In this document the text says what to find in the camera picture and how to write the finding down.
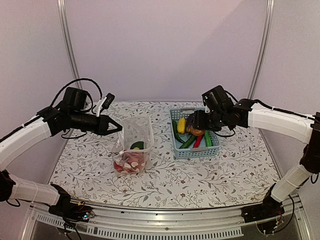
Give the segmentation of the light blue plastic basket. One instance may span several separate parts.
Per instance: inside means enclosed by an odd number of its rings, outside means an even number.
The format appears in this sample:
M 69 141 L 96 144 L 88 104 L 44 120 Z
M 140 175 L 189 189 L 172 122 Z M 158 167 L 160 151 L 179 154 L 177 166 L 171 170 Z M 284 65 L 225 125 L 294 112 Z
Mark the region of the light blue plastic basket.
M 169 110 L 170 123 L 171 123 L 171 132 L 173 134 L 173 148 L 176 159 L 188 159 L 188 158 L 203 158 L 213 156 L 218 152 L 220 147 L 220 142 L 217 135 L 213 131 L 209 131 L 210 137 L 212 140 L 212 146 L 206 147 L 205 138 L 203 137 L 198 148 L 193 148 L 195 141 L 190 145 L 189 148 L 179 149 L 182 143 L 178 142 L 173 133 L 172 129 L 172 121 L 176 121 L 178 123 L 180 118 L 187 119 L 188 116 L 196 110 L 205 110 L 204 107 L 187 107 L 187 108 L 171 108 Z M 191 136 L 190 134 L 179 134 L 180 138 L 185 142 Z

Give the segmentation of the dark green chili pepper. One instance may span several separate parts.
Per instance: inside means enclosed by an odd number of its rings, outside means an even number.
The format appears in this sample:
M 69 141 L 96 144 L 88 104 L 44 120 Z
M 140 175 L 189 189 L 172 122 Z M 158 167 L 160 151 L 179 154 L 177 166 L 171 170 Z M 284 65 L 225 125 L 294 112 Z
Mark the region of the dark green chili pepper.
M 181 139 L 181 137 L 179 136 L 179 133 L 178 133 L 178 124 L 177 124 L 177 122 L 173 120 L 173 121 L 171 122 L 171 124 L 172 124 L 172 130 L 173 130 L 173 136 L 174 136 L 174 138 L 175 138 L 179 143 L 184 144 L 185 141 Z

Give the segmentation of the brown potato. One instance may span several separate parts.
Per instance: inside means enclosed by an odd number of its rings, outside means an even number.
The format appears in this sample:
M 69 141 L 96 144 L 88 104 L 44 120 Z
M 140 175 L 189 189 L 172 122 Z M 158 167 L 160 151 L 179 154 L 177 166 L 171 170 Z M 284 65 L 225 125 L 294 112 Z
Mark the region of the brown potato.
M 200 129 L 196 129 L 196 128 L 191 128 L 191 130 L 190 130 L 190 133 L 192 134 L 192 135 L 194 135 L 194 136 L 202 136 L 202 135 L 204 135 L 205 134 L 205 130 L 200 130 Z

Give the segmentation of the red cherry tomato cluster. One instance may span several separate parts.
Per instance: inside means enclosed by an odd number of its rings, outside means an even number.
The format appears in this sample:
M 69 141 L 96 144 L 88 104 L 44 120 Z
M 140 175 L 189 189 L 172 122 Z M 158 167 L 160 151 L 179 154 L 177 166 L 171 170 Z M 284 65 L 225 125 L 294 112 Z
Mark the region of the red cherry tomato cluster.
M 113 163 L 114 169 L 120 174 L 137 174 L 146 165 L 143 152 L 125 152 L 119 161 Z

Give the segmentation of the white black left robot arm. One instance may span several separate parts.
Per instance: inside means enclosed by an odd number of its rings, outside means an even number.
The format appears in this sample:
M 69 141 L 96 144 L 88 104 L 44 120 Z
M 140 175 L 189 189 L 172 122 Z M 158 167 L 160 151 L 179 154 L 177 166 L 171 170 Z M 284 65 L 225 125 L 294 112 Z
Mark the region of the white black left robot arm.
M 66 87 L 62 100 L 38 111 L 29 121 L 0 140 L 0 200 L 21 200 L 54 206 L 63 216 L 74 213 L 71 196 L 56 184 L 41 184 L 10 174 L 7 167 L 24 152 L 55 135 L 75 129 L 84 133 L 107 136 L 122 130 L 122 126 L 103 115 L 115 96 L 108 93 L 93 105 L 96 113 L 85 109 L 91 95 L 82 89 Z

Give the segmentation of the yellow corn cob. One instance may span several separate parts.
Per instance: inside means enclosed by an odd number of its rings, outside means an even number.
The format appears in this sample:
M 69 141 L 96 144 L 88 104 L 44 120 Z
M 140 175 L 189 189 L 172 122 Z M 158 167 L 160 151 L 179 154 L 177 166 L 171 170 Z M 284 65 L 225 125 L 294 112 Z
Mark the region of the yellow corn cob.
M 177 123 L 177 132 L 181 135 L 186 133 L 187 120 L 185 118 L 180 118 Z

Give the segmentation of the purple eggplant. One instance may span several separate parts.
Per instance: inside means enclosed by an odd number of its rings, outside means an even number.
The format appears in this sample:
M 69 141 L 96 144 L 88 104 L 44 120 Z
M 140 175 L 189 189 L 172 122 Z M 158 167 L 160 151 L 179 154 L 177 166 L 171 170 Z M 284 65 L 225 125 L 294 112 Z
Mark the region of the purple eggplant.
M 194 122 L 195 122 L 195 113 L 191 113 L 186 119 L 185 130 L 187 133 L 191 133 L 195 129 Z

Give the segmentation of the green bell pepper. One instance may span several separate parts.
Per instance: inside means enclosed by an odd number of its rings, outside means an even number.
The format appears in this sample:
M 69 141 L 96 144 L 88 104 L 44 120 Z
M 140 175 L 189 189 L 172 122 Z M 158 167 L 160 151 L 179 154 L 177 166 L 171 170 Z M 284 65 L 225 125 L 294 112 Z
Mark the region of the green bell pepper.
M 144 150 L 145 149 L 145 143 L 143 141 L 137 141 L 134 142 L 131 146 L 130 146 L 131 150 Z

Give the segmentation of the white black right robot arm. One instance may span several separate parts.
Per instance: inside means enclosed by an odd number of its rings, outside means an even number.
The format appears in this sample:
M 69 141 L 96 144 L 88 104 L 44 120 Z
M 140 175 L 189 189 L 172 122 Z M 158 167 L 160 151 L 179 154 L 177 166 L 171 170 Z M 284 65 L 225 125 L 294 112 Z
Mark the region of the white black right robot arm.
M 259 99 L 233 97 L 220 85 L 202 94 L 206 110 L 195 111 L 193 127 L 218 132 L 223 127 L 257 128 L 279 133 L 305 144 L 298 165 L 274 184 L 259 206 L 262 218 L 269 218 L 281 203 L 308 178 L 320 172 L 320 114 L 304 115 L 271 107 Z

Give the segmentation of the clear zip top bag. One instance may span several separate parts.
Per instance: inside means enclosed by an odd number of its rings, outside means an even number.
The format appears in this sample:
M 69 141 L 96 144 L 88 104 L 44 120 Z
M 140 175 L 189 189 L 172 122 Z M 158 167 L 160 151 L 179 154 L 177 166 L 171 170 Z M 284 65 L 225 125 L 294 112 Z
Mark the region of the clear zip top bag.
M 111 150 L 114 172 L 117 176 L 140 174 L 150 159 L 154 134 L 149 116 L 128 117 L 121 121 Z

